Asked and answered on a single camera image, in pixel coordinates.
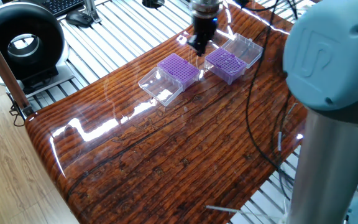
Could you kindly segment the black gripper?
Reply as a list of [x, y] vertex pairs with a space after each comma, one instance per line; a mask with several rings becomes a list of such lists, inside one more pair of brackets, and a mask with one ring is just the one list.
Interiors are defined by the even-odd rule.
[[194, 35], [192, 35], [186, 43], [196, 51], [197, 55], [203, 55], [206, 52], [206, 46], [209, 42], [208, 38], [212, 38], [218, 26], [218, 18], [201, 18], [193, 16]]

